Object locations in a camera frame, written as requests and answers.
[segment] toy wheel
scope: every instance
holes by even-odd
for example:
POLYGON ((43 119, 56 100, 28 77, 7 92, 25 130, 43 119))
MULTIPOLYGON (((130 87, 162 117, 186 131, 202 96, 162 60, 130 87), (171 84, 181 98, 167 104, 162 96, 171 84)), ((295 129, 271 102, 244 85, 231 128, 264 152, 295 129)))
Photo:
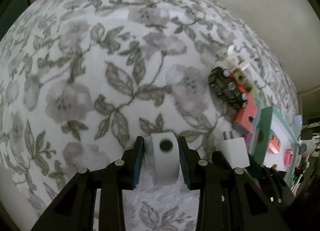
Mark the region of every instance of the toy wheel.
POLYGON ((247 94, 247 93, 242 93, 242 94, 241 94, 241 99, 242 99, 243 101, 247 101, 247 100, 248 100, 248 94, 247 94))
POLYGON ((230 82, 229 85, 228 85, 228 89, 229 90, 234 90, 236 88, 236 85, 234 82, 230 82))
POLYGON ((224 77, 224 78, 229 78, 229 76, 230 76, 230 71, 228 70, 228 69, 223 69, 222 70, 222 76, 224 77))

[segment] white wall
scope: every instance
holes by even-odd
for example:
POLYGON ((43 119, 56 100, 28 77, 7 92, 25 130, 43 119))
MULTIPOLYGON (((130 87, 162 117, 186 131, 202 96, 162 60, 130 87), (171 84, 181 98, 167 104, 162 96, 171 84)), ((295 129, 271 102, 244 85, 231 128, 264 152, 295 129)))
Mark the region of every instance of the white wall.
POLYGON ((0 164, 0 201, 21 231, 30 231, 38 219, 37 213, 14 185, 6 168, 0 164))
POLYGON ((307 0, 217 0, 270 46, 298 92, 320 85, 320 21, 307 0))

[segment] floral pattern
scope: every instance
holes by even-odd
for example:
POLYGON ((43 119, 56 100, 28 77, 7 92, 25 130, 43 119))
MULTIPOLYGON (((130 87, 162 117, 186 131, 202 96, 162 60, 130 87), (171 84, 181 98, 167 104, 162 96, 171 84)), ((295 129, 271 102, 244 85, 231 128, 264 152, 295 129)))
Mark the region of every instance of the floral pattern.
MULTIPOLYGON (((291 124, 294 84, 215 1, 37 0, 0 42, 0 163, 42 213, 80 168, 104 168, 137 135, 173 132, 210 160, 235 111, 210 93, 207 76, 231 44, 251 60, 263 105, 291 124)), ((182 176, 153 187, 143 167, 124 192, 127 230, 192 231, 198 197, 182 176)))

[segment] toy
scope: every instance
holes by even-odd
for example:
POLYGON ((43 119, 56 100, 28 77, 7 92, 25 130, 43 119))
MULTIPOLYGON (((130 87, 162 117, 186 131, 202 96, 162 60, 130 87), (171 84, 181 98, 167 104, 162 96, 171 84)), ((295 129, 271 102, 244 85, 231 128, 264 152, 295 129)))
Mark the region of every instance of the toy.
POLYGON ((245 75, 244 70, 250 65, 250 60, 246 59, 239 53, 236 53, 234 48, 234 45, 229 46, 227 57, 225 57, 225 59, 222 61, 222 64, 225 68, 230 70, 234 82, 238 86, 242 86, 244 89, 242 92, 247 92, 252 89, 252 85, 249 83, 248 77, 245 75))
POLYGON ((272 154, 277 154, 280 152, 281 142, 276 136, 272 136, 268 143, 268 152, 272 154))
POLYGON ((235 120, 233 121, 234 129, 239 131, 241 134, 250 134, 253 132, 254 127, 252 121, 258 112, 258 106, 254 103, 253 94, 249 92, 247 96, 247 105, 239 110, 235 120))
POLYGON ((255 161, 258 164, 264 164, 266 167, 272 167, 273 164, 277 164, 277 170, 287 172, 284 176, 284 181, 290 186, 292 183, 294 164, 298 154, 297 138, 282 114, 275 107, 262 109, 257 134, 256 145, 254 149, 252 149, 252 155, 255 161), (276 136, 281 142, 280 150, 276 154, 268 152, 268 145, 272 136, 276 136), (293 152, 292 164, 285 166, 284 155, 288 149, 293 152))
POLYGON ((228 69, 214 68, 209 75, 209 86, 223 101, 239 109, 247 105, 248 94, 239 88, 230 77, 228 69))
POLYGON ((300 154, 306 154, 308 151, 308 146, 305 143, 300 144, 299 146, 299 153, 300 154))
POLYGON ((292 150, 288 149, 284 154, 284 165, 287 167, 290 166, 292 163, 292 159, 293 159, 293 152, 292 150))

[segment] black dot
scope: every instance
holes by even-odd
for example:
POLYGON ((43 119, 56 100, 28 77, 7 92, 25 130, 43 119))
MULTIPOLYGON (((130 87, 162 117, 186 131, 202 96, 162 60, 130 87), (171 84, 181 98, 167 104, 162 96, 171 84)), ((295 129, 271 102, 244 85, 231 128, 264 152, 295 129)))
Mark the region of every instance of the black dot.
POLYGON ((164 152, 169 152, 172 149, 173 145, 170 140, 163 140, 160 143, 160 150, 164 152))

